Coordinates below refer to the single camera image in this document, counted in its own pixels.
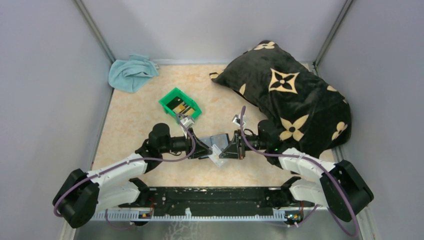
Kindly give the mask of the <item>grey VIP card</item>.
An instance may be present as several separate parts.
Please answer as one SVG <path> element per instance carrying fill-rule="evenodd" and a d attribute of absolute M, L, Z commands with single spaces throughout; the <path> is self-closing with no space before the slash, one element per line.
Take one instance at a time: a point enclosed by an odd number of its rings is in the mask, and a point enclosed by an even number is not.
<path fill-rule="evenodd" d="M 218 148 L 217 145 L 213 144 L 212 147 L 212 154 L 208 156 L 208 158 L 217 166 L 222 167 L 225 164 L 225 161 L 220 158 L 220 154 L 222 151 Z"/>

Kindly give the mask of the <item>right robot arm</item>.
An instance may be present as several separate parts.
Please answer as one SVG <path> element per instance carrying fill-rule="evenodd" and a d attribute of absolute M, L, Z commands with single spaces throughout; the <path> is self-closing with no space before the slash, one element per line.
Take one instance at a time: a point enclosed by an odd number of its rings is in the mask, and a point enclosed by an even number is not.
<path fill-rule="evenodd" d="M 374 200 L 374 194 L 353 164 L 323 161 L 297 150 L 287 148 L 277 138 L 270 120 L 257 125 L 257 134 L 234 131 L 233 139 L 219 154 L 221 159 L 243 159 L 254 151 L 278 168 L 295 173 L 282 188 L 290 202 L 306 201 L 324 206 L 344 222 L 361 212 Z"/>

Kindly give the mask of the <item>green plastic bin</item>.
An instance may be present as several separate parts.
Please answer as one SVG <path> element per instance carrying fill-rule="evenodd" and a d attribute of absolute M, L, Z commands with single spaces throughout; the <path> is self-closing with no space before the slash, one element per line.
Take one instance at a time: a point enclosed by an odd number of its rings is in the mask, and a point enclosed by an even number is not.
<path fill-rule="evenodd" d="M 181 120 L 181 117 L 177 116 L 177 114 L 192 117 L 194 120 L 202 114 L 199 105 L 177 87 L 163 96 L 158 102 L 164 112 L 172 116 L 176 123 L 178 123 L 178 119 Z"/>

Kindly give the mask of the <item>black card holder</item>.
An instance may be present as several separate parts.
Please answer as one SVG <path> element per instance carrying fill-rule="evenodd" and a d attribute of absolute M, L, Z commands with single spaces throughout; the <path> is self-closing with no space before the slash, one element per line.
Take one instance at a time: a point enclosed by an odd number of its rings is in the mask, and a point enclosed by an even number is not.
<path fill-rule="evenodd" d="M 213 149 L 213 145 L 216 145 L 221 151 L 223 151 L 230 143 L 229 135 L 227 133 L 201 137 L 200 140 L 207 145 L 210 150 Z"/>

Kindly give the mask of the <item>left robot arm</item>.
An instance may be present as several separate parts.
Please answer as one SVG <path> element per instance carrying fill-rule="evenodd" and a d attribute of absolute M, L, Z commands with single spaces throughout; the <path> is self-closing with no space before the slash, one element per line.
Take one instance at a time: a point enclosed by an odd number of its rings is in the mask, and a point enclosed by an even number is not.
<path fill-rule="evenodd" d="M 163 154 L 185 153 L 180 161 L 212 154 L 192 128 L 182 129 L 185 136 L 172 137 L 167 124 L 157 123 L 142 146 L 123 160 L 98 170 L 73 170 L 53 198 L 54 215 L 80 228 L 99 211 L 141 199 L 146 186 L 137 177 L 165 162 Z"/>

